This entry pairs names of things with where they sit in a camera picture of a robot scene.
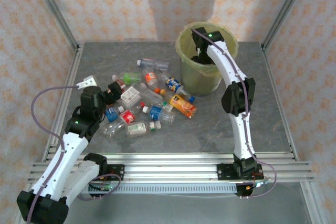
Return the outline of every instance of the wall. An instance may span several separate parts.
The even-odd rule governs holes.
[[[285,0],[56,0],[74,37],[174,41],[183,26],[212,21],[240,41],[263,41]]]
[[[0,0],[0,223],[13,223],[16,197],[46,145],[30,115],[42,89],[65,83],[74,52],[44,0]],[[41,97],[38,119],[51,127],[60,92]]]
[[[336,223],[336,1],[296,0],[268,59],[302,160]]]

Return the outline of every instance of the plastic bag liner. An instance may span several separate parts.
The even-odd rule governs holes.
[[[197,96],[212,93],[222,80],[222,75],[214,64],[203,65],[191,60],[197,55],[196,46],[191,37],[191,28],[202,26],[208,33],[218,30],[222,34],[232,58],[235,59],[238,54],[238,42],[225,27],[209,22],[194,22],[184,27],[175,43],[176,52],[181,57],[181,81],[187,91]]]

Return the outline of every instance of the enclosure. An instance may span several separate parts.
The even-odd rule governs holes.
[[[65,223],[336,223],[335,3],[2,0],[1,223],[23,223],[16,197],[42,175],[59,144],[31,117],[35,95],[92,74],[106,89],[113,74],[140,71],[136,60],[142,58],[168,61],[179,78],[175,41],[192,22],[223,26],[238,41],[235,61],[256,81],[251,139],[257,156],[278,172],[274,190],[249,200],[189,195],[194,191],[76,199]],[[221,105],[225,89],[222,81],[214,93],[196,97],[193,118],[177,114],[155,134],[109,140],[98,131],[76,164],[94,152],[125,164],[125,185],[217,183],[215,164],[232,162],[234,151],[232,124]],[[35,105],[38,120],[63,134],[81,92],[43,94]],[[273,182],[272,170],[263,169]]]

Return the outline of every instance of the blue bottle label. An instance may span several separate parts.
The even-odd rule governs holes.
[[[175,80],[174,77],[170,77],[167,82],[166,82],[166,86],[171,90],[171,91],[174,91],[176,92],[177,89],[181,86],[182,84]]]
[[[149,117],[155,121],[159,120],[159,115],[161,113],[162,108],[153,106],[151,111],[149,112]]]
[[[105,110],[105,115],[110,123],[112,123],[115,119],[118,118],[118,114],[116,113],[113,107],[110,107],[107,110]]]

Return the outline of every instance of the gray table surface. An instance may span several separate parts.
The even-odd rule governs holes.
[[[113,74],[141,71],[136,60],[164,59],[171,64],[171,74],[180,77],[180,58],[171,42],[89,42],[85,43],[75,83],[94,74],[105,90]],[[290,151],[267,68],[257,42],[240,42],[236,59],[241,70],[256,81],[254,104],[250,114],[250,129],[256,152]],[[218,89],[206,97],[196,97],[197,112],[187,119],[176,110],[172,125],[162,123],[162,129],[142,137],[127,138],[125,132],[106,139],[99,130],[85,153],[195,153],[234,150],[233,130],[228,115],[221,106],[225,91],[222,81]],[[80,104],[81,91],[73,90],[65,123]],[[145,114],[138,120],[149,121]]]
[[[115,194],[104,200],[76,199],[65,224],[311,223],[299,183],[278,184],[269,194],[248,200],[209,197]]]

